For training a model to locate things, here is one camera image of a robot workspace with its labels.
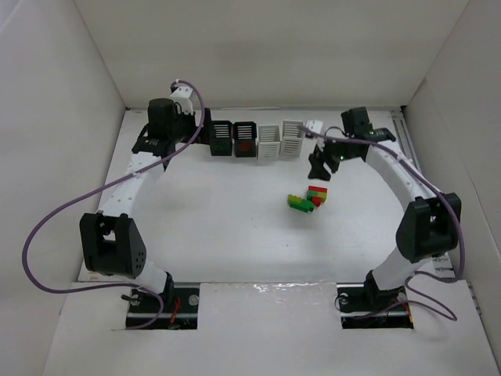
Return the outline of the green lime lego stack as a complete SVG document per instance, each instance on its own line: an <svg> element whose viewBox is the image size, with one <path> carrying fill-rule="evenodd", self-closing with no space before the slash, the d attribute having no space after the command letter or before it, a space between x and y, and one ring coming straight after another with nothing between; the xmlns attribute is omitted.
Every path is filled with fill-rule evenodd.
<svg viewBox="0 0 501 376"><path fill-rule="evenodd" d="M295 196L292 194L289 194L287 197L287 203L290 208L293 208L295 210L301 211L301 212L313 212L315 209L315 205L302 197Z"/></svg>

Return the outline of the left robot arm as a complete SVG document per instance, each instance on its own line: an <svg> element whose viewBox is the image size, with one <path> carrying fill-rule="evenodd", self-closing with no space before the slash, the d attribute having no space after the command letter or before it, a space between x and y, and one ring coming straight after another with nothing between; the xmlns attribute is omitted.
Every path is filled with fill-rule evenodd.
<svg viewBox="0 0 501 376"><path fill-rule="evenodd" d="M184 112L178 100L152 99L147 114L148 123L132 147L127 169L132 177L118 183L97 212L84 214L79 229L87 270L145 287L169 306L174 299L172 276L147 258L133 215L167 170L165 158L179 143L196 139L199 128L195 115Z"/></svg>

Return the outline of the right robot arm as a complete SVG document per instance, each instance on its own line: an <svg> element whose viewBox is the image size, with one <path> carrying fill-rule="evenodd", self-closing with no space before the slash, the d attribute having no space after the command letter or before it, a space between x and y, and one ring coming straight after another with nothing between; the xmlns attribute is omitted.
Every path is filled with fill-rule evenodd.
<svg viewBox="0 0 501 376"><path fill-rule="evenodd" d="M341 162L361 159L386 182L404 211L394 251L367 273L362 287L338 291L341 312L374 316L400 305L398 295L425 263L464 249L462 203L455 193L443 193L429 183L400 151L393 133L373 127L366 108L346 110L341 120L340 138L330 136L320 121L303 125L305 135L316 140L308 156L308 177L328 181Z"/></svg>

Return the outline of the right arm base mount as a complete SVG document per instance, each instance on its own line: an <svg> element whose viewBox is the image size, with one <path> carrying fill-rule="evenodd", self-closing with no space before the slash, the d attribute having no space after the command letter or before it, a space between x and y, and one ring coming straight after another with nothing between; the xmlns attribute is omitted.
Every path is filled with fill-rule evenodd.
<svg viewBox="0 0 501 376"><path fill-rule="evenodd" d="M369 298L363 284L338 284L335 307L340 311L341 327L348 329L413 329L405 290L400 287Z"/></svg>

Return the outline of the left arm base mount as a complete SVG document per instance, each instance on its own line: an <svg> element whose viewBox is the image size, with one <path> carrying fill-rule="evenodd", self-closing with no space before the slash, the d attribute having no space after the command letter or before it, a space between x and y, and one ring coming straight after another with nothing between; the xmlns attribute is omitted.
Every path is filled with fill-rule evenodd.
<svg viewBox="0 0 501 376"><path fill-rule="evenodd" d="M141 326L143 330L196 330L200 302L200 284L175 283L173 300L164 303L162 313L148 324L159 312L160 303L145 292L132 289L121 299L128 303L125 318L127 329Z"/></svg>

